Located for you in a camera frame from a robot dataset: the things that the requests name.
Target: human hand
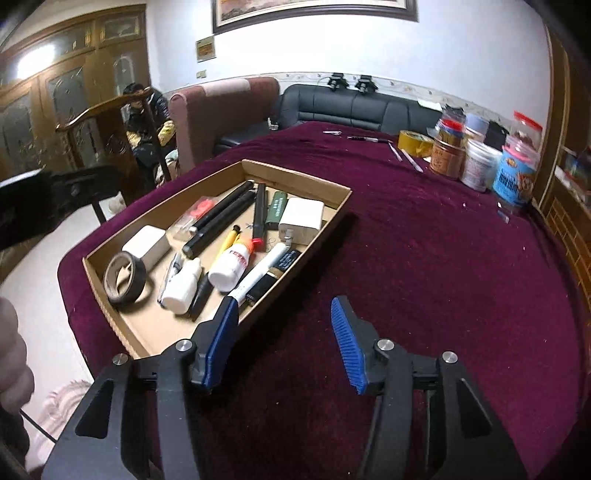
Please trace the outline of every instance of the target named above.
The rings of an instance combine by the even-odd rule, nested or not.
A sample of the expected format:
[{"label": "human hand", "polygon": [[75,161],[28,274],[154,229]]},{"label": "human hand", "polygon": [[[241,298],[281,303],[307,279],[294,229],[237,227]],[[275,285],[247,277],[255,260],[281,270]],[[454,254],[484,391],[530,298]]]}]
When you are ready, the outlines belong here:
[{"label": "human hand", "polygon": [[0,405],[17,413],[35,390],[33,372],[27,366],[27,345],[18,333],[17,312],[0,297]]}]

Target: white glue bottle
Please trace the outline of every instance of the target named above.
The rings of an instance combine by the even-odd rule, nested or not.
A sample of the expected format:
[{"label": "white glue bottle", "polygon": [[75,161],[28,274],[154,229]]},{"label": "white glue bottle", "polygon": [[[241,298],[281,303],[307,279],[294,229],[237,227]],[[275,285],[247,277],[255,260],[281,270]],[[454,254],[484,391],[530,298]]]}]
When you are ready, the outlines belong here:
[{"label": "white glue bottle", "polygon": [[231,291],[238,285],[253,250],[252,240],[238,240],[213,264],[209,270],[209,282],[221,292]]},{"label": "white glue bottle", "polygon": [[187,313],[197,291],[197,282],[201,274],[201,260],[187,260],[166,285],[162,295],[162,305],[176,315]]}]

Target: black tape roll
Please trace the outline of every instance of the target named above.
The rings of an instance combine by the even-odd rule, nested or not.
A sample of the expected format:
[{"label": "black tape roll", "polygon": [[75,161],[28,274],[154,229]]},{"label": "black tape roll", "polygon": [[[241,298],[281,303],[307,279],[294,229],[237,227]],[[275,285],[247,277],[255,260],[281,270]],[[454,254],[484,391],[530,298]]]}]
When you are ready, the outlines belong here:
[{"label": "black tape roll", "polygon": [[[117,288],[117,277],[123,267],[130,265],[129,280],[123,290]],[[135,302],[146,285],[146,267],[144,262],[127,252],[119,252],[111,258],[105,276],[103,286],[112,305],[125,305]]]}]

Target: pink armchair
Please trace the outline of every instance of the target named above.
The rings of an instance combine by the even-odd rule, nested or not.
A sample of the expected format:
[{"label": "pink armchair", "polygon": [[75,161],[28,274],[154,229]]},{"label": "pink armchair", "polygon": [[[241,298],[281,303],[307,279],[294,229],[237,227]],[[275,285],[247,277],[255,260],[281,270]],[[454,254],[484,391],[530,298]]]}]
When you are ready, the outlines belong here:
[{"label": "pink armchair", "polygon": [[181,171],[211,158],[222,135],[266,121],[278,97],[279,84],[272,77],[217,80],[174,93],[170,114]]}]

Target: black cable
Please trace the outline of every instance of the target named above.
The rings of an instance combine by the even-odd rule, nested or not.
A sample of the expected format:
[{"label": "black cable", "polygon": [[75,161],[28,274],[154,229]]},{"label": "black cable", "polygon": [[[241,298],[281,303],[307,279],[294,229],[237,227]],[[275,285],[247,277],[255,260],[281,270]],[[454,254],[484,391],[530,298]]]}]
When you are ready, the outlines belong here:
[{"label": "black cable", "polygon": [[57,440],[52,437],[51,435],[49,435],[45,430],[43,430],[38,424],[37,422],[35,422],[29,415],[27,415],[26,413],[23,412],[22,408],[21,408],[21,415],[23,417],[25,417],[25,419],[31,424],[33,425],[37,430],[39,430],[45,437],[48,438],[48,440],[51,440],[53,443],[57,443]]}]

